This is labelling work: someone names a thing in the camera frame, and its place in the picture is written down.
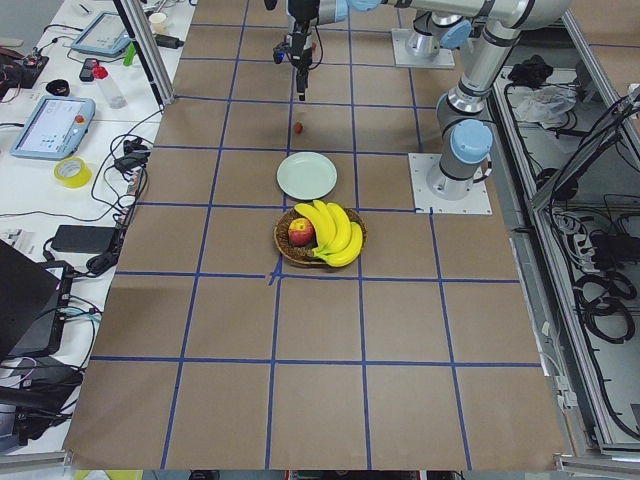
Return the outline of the yellow banana bunch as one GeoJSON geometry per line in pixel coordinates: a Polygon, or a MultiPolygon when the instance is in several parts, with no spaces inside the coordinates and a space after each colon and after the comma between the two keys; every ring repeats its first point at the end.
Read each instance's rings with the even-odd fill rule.
{"type": "Polygon", "coordinates": [[[351,264],[360,255],[365,244],[365,229],[359,221],[351,219],[351,210],[321,200],[314,200],[311,204],[299,203],[294,210],[314,228],[316,246],[311,249],[313,259],[340,268],[351,264]]]}

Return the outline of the yellow tape roll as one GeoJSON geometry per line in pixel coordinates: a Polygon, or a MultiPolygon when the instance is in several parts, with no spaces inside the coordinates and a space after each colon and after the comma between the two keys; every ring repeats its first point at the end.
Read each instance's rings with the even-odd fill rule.
{"type": "Polygon", "coordinates": [[[55,165],[54,177],[64,187],[75,189],[88,184],[92,172],[81,158],[68,157],[55,165]]]}

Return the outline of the pale green plate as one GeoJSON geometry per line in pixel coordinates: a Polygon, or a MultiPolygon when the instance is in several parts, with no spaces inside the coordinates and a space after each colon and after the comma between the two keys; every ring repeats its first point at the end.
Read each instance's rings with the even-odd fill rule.
{"type": "Polygon", "coordinates": [[[281,190],[298,200],[314,200],[330,193],[337,182],[337,169],[326,156],[298,152],[279,165],[276,179],[281,190]]]}

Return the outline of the teach pendant tablet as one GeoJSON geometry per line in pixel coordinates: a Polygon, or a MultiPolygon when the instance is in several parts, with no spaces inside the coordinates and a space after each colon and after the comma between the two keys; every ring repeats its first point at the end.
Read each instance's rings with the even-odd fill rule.
{"type": "Polygon", "coordinates": [[[76,52],[114,58],[125,51],[131,40],[116,12],[103,11],[72,42],[76,52]]]}
{"type": "Polygon", "coordinates": [[[13,143],[10,154],[50,161],[71,156],[86,135],[95,108],[95,101],[90,98],[41,98],[13,143]]]}

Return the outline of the paper cup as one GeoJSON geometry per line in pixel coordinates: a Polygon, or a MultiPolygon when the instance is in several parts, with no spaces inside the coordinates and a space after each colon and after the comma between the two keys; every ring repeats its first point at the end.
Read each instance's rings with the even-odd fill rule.
{"type": "Polygon", "coordinates": [[[166,35],[168,32],[168,17],[163,12],[152,13],[149,17],[149,24],[154,33],[166,35]]]}

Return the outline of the near teach pendant tablet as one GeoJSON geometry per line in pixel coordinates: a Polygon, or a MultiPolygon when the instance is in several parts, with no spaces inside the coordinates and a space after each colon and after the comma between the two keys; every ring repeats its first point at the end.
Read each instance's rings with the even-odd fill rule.
{"type": "Polygon", "coordinates": [[[41,98],[13,143],[10,154],[50,161],[71,156],[86,135],[95,108],[95,101],[90,98],[41,98]]]}

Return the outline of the far teach pendant tablet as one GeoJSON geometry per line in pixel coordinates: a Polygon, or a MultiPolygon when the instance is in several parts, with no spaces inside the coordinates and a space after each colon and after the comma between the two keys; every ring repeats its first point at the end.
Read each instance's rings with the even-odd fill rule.
{"type": "Polygon", "coordinates": [[[131,40],[116,12],[103,11],[72,42],[76,52],[114,58],[125,51],[131,40]]]}

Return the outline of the green marker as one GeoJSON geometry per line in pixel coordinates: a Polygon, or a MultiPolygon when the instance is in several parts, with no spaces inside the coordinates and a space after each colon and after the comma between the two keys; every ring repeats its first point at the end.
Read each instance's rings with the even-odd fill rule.
{"type": "Polygon", "coordinates": [[[123,59],[123,65],[125,67],[129,67],[129,66],[131,66],[133,64],[134,58],[136,56],[136,53],[137,53],[136,47],[135,47],[134,43],[131,42],[127,47],[127,50],[126,50],[126,53],[125,53],[125,56],[124,56],[124,59],[123,59]]]}

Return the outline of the black power adapter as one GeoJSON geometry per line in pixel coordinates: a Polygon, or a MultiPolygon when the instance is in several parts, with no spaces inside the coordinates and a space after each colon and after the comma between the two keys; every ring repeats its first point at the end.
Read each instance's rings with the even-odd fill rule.
{"type": "Polygon", "coordinates": [[[60,225],[51,248],[60,253],[101,254],[110,248],[115,234],[114,227],[60,225]]]}

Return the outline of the clear bottle red cap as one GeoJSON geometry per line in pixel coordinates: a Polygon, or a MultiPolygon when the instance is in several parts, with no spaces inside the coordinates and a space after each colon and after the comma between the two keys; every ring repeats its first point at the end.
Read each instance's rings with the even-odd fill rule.
{"type": "Polygon", "coordinates": [[[107,69],[98,61],[93,62],[92,75],[102,92],[107,104],[112,109],[120,109],[127,105],[126,99],[107,69]]]}

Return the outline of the woven wicker basket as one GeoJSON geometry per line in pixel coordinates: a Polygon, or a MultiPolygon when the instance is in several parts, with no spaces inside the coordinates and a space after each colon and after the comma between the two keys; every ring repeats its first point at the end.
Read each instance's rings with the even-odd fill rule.
{"type": "MultiPolygon", "coordinates": [[[[351,219],[359,221],[364,227],[365,244],[366,244],[367,230],[366,230],[364,221],[354,210],[349,208],[345,208],[345,209],[351,210],[351,213],[349,214],[351,219]]],[[[304,266],[321,265],[321,264],[327,265],[323,261],[313,259],[311,256],[311,249],[316,246],[316,235],[314,240],[308,245],[305,245],[304,247],[296,247],[289,243],[289,239],[288,239],[289,224],[295,218],[300,218],[300,217],[302,216],[297,214],[293,208],[288,210],[277,222],[276,226],[274,227],[274,234],[273,234],[277,249],[286,259],[288,259],[289,261],[295,264],[304,265],[304,266]]]]}

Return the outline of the black small bowl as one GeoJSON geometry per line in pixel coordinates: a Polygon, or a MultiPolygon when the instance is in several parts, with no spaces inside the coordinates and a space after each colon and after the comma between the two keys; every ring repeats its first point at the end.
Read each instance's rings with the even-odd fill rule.
{"type": "Polygon", "coordinates": [[[69,83],[64,79],[55,79],[48,82],[45,90],[53,96],[67,97],[70,94],[69,83]]]}

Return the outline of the aluminium frame post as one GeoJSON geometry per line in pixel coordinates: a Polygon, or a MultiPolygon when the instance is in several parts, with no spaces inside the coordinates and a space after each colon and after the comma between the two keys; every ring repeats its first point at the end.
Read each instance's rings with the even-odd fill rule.
{"type": "Polygon", "coordinates": [[[175,99],[173,85],[140,2],[114,0],[114,5],[135,47],[157,104],[161,108],[170,105],[175,99]]]}

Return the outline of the red yellow apple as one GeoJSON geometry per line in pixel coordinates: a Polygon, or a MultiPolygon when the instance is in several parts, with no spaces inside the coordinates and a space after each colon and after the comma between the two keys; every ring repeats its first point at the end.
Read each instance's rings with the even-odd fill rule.
{"type": "Polygon", "coordinates": [[[305,217],[295,218],[288,227],[289,243],[296,247],[304,247],[315,238],[313,224],[305,217]]]}

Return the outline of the white crumpled cloth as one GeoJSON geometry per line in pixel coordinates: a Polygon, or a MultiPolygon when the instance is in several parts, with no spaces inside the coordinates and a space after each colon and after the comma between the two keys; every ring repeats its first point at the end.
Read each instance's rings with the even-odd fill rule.
{"type": "Polygon", "coordinates": [[[560,127],[576,105],[577,94],[559,86],[546,86],[524,96],[514,108],[520,122],[539,123],[544,128],[560,127]]]}

